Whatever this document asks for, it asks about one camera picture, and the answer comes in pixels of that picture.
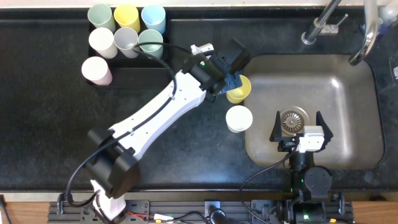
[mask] metal sink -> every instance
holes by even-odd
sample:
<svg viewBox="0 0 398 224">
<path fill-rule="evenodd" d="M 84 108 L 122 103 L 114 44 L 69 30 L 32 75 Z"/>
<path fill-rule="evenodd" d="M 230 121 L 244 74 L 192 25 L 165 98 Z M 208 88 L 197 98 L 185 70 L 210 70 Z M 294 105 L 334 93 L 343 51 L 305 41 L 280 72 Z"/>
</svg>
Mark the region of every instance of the metal sink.
<svg viewBox="0 0 398 224">
<path fill-rule="evenodd" d="M 285 153 L 270 142 L 277 111 L 285 134 L 315 125 L 316 112 L 334 137 L 314 154 L 316 165 L 331 169 L 368 169 L 384 154 L 376 87 L 366 62 L 348 63 L 347 55 L 262 55 L 244 70 L 252 85 L 244 105 L 253 114 L 246 131 L 246 150 L 261 166 L 281 160 Z"/>
</svg>

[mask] blue cup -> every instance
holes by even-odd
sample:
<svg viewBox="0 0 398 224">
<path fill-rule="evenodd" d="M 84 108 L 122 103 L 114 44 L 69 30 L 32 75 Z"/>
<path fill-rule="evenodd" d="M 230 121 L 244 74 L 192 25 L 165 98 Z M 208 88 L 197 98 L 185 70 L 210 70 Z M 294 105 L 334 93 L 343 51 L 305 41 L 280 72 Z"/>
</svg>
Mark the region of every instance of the blue cup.
<svg viewBox="0 0 398 224">
<path fill-rule="evenodd" d="M 163 34 L 166 30 L 166 11 L 160 5 L 146 6 L 141 12 L 141 18 L 148 29 L 154 29 Z"/>
</svg>

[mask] drain strainer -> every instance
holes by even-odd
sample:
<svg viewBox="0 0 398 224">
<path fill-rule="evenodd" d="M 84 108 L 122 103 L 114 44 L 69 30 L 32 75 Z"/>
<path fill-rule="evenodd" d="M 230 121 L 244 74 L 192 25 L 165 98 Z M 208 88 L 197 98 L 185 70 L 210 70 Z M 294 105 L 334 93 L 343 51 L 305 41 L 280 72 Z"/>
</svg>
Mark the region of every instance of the drain strainer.
<svg viewBox="0 0 398 224">
<path fill-rule="evenodd" d="M 309 125 L 309 117 L 307 113 L 298 106 L 286 108 L 282 110 L 280 114 L 280 118 L 282 120 L 282 130 L 286 134 L 293 136 L 305 125 Z"/>
</svg>

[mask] plastic cup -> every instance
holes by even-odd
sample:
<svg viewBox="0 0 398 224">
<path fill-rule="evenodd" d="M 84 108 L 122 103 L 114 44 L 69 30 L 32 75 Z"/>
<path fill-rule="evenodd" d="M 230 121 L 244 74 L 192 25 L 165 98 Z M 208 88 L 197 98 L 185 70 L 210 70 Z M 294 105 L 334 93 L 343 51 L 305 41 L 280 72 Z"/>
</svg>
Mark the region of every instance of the plastic cup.
<svg viewBox="0 0 398 224">
<path fill-rule="evenodd" d="M 120 28 L 114 33 L 114 44 L 128 58 L 135 58 L 138 56 L 138 54 L 133 51 L 137 43 L 138 34 L 130 27 Z"/>
<path fill-rule="evenodd" d="M 93 30 L 88 38 L 90 46 L 104 58 L 114 58 L 118 49 L 113 43 L 113 33 L 107 28 Z"/>
<path fill-rule="evenodd" d="M 154 29 L 161 34 L 166 30 L 166 11 L 160 5 L 146 6 L 141 12 L 141 18 L 148 29 Z"/>
<path fill-rule="evenodd" d="M 225 120 L 230 131 L 240 133 L 250 128 L 253 123 L 253 115 L 244 106 L 233 106 L 226 113 Z"/>
<path fill-rule="evenodd" d="M 88 20 L 97 28 L 107 28 L 114 32 L 116 26 L 112 16 L 112 10 L 105 4 L 96 4 L 88 10 Z"/>
<path fill-rule="evenodd" d="M 242 80 L 242 86 L 226 92 L 226 98 L 231 103 L 242 102 L 251 91 L 251 83 L 249 79 L 243 75 L 240 75 Z"/>
<path fill-rule="evenodd" d="M 90 57 L 81 66 L 83 76 L 97 85 L 109 85 L 112 74 L 108 64 L 101 57 Z"/>
<path fill-rule="evenodd" d="M 138 9 L 133 4 L 123 4 L 114 10 L 114 19 L 120 27 L 130 27 L 136 32 L 141 29 L 139 24 Z"/>
<path fill-rule="evenodd" d="M 146 42 L 161 42 L 163 43 L 163 37 L 160 32 L 156 30 L 144 30 L 138 37 L 138 43 L 146 43 Z M 148 44 L 139 46 L 143 52 L 153 55 L 157 58 L 161 58 L 163 55 L 163 46 L 157 44 Z"/>
</svg>

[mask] yellow cup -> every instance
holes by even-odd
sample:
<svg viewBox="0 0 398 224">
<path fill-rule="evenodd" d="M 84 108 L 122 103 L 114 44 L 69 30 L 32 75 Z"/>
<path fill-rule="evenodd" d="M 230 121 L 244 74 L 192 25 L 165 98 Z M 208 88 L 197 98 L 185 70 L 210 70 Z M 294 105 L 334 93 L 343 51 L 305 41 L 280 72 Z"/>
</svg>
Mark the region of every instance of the yellow cup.
<svg viewBox="0 0 398 224">
<path fill-rule="evenodd" d="M 139 14 L 135 5 L 123 4 L 114 10 L 114 20 L 118 22 L 120 27 L 130 27 L 136 32 L 141 29 L 139 24 Z"/>
<path fill-rule="evenodd" d="M 251 83 L 248 78 L 243 75 L 240 75 L 242 80 L 242 86 L 233 90 L 226 92 L 226 98 L 231 103 L 240 103 L 242 102 L 251 91 Z"/>
</svg>

